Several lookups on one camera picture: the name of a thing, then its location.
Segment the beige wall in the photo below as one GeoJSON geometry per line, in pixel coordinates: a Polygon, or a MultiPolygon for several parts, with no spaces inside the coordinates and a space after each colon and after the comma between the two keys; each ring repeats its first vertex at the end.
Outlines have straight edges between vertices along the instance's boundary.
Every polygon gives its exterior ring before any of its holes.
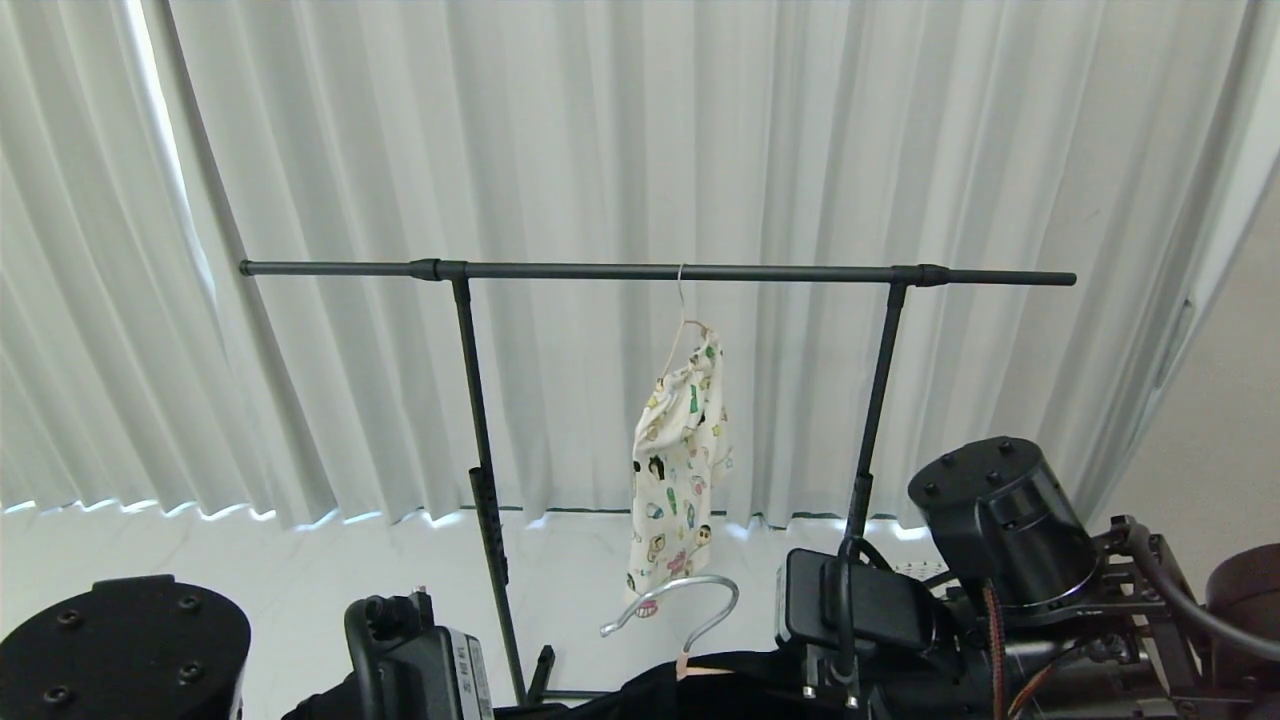
{"type": "Polygon", "coordinates": [[[1164,533],[1196,589],[1280,542],[1280,182],[1102,518],[1164,533]]]}

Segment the white curtain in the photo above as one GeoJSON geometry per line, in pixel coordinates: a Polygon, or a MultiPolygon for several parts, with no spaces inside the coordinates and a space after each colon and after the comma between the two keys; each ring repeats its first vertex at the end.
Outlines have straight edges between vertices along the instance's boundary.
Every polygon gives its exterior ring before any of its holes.
{"type": "Polygon", "coordinates": [[[270,505],[123,4],[0,5],[0,501],[270,505]]]}
{"type": "MultiPolygon", "coordinates": [[[[1210,238],[1239,240],[1203,232],[1202,205],[1243,132],[1224,118],[1253,108],[1228,90],[1274,36],[1247,32],[1243,3],[146,12],[216,288],[202,332],[230,379],[207,402],[242,405],[236,450],[256,460],[200,480],[285,523],[457,507],[475,462],[457,325],[445,286],[243,279],[243,256],[1076,272],[1069,290],[911,292],[873,512],[913,523],[915,469],[1010,433],[1087,514],[1185,337],[1210,238]]],[[[474,290],[502,502],[626,507],[673,283],[474,290]]],[[[685,295],[727,351],[739,462],[718,505],[842,515],[884,288],[685,295]]]]}

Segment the vertical pole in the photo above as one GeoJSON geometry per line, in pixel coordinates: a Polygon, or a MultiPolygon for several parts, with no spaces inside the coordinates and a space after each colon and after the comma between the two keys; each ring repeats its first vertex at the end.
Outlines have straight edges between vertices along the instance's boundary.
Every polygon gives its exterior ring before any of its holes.
{"type": "Polygon", "coordinates": [[[849,519],[845,523],[845,537],[861,541],[867,533],[867,514],[872,505],[872,454],[876,451],[876,433],[879,430],[881,411],[884,410],[884,389],[888,387],[888,368],[893,361],[893,343],[897,341],[897,323],[902,319],[902,306],[906,305],[906,283],[895,282],[888,286],[888,301],[884,304],[884,328],[881,331],[881,347],[876,357],[876,375],[872,379],[872,397],[867,404],[867,424],[863,427],[863,445],[858,451],[858,470],[854,475],[854,495],[849,498],[849,519]]]}
{"type": "Polygon", "coordinates": [[[476,430],[476,450],[480,466],[471,469],[471,493],[480,523],[485,562],[489,565],[489,583],[493,585],[494,605],[498,606],[498,624],[502,626],[502,644],[507,651],[511,685],[516,692],[516,705],[525,705],[525,675],[520,667],[520,648],[516,646],[516,628],[511,620],[511,600],[507,597],[507,555],[502,543],[502,519],[498,515],[498,491],[493,479],[493,451],[489,447],[489,420],[484,413],[484,392],[480,388],[480,355],[476,350],[475,318],[471,315],[471,287],[467,278],[453,281],[453,302],[458,306],[458,329],[462,333],[462,360],[467,370],[467,392],[471,396],[471,421],[476,430]]]}

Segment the beige hanger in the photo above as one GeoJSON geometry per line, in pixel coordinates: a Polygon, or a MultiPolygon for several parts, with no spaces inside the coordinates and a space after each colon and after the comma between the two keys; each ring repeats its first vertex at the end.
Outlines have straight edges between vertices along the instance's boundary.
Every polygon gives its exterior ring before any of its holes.
{"type": "Polygon", "coordinates": [[[703,329],[703,334],[712,332],[712,329],[707,325],[699,323],[698,320],[690,320],[685,316],[685,284],[681,279],[681,275],[684,274],[685,264],[681,263],[680,269],[676,270],[676,292],[680,293],[680,327],[676,328],[676,340],[671,343],[671,354],[667,355],[667,363],[662,366],[662,374],[658,375],[659,379],[666,378],[667,370],[671,370],[671,361],[676,359],[676,348],[680,347],[680,336],[685,332],[687,325],[698,325],[703,329]]]}
{"type": "Polygon", "coordinates": [[[700,585],[704,583],[714,583],[717,585],[723,585],[728,588],[728,591],[732,594],[728,598],[728,603],[724,607],[722,607],[719,612],[712,615],[710,620],[695,628],[692,633],[689,633],[689,639],[685,641],[684,650],[681,650],[680,655],[676,657],[676,679],[684,680],[689,675],[732,674],[732,670],[722,670],[719,667],[689,666],[689,651],[692,650],[694,643],[698,641],[698,638],[705,635],[716,625],[719,625],[721,620],[728,618],[728,614],[733,611],[735,606],[737,606],[737,596],[739,596],[737,583],[722,575],[694,575],[692,578],[675,578],[672,580],[667,580],[666,583],[653,588],[652,591],[631,601],[631,605],[628,605],[627,609],[622,611],[622,616],[620,616],[616,621],[609,623],[607,625],[600,625],[600,637],[607,638],[613,633],[618,632],[618,629],[621,629],[622,625],[626,625],[627,620],[630,620],[631,616],[635,615],[636,611],[640,610],[640,606],[644,605],[645,602],[655,600],[658,596],[666,594],[673,589],[678,589],[686,585],[700,585]]]}

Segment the black rod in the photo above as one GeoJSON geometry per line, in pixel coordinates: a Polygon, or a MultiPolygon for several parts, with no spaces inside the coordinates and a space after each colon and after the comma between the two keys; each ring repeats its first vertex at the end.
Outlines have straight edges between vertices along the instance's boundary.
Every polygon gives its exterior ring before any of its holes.
{"type": "Polygon", "coordinates": [[[415,260],[412,263],[262,263],[243,260],[244,275],[362,275],[407,277],[426,281],[457,279],[596,279],[737,282],[901,283],[908,286],[1034,284],[1071,286],[1074,273],[1036,270],[952,270],[940,265],[883,268],[822,265],[636,265],[605,263],[465,263],[415,260]]]}
{"type": "Polygon", "coordinates": [[[498,516],[498,497],[493,478],[493,451],[489,447],[489,420],[484,411],[484,391],[480,387],[480,352],[476,348],[475,318],[471,315],[471,288],[466,278],[453,281],[453,302],[458,306],[458,329],[462,334],[462,360],[467,372],[467,393],[471,396],[471,420],[475,425],[476,450],[480,466],[471,471],[471,495],[480,523],[485,564],[489,566],[489,584],[498,606],[498,624],[502,626],[502,644],[507,651],[511,685],[516,692],[516,705],[525,705],[525,674],[520,666],[520,648],[516,646],[516,628],[511,619],[511,598],[507,597],[507,568],[502,550],[502,520],[498,516]]]}
{"type": "Polygon", "coordinates": [[[858,451],[858,470],[854,474],[854,493],[849,498],[849,519],[845,537],[861,541],[867,534],[867,514],[872,506],[872,454],[876,451],[876,433],[879,430],[881,411],[884,410],[884,391],[888,387],[888,369],[893,363],[893,345],[897,342],[897,324],[906,305],[906,286],[893,283],[884,304],[884,327],[881,347],[876,356],[876,375],[872,378],[872,397],[867,402],[867,424],[863,425],[863,445],[858,451]]]}

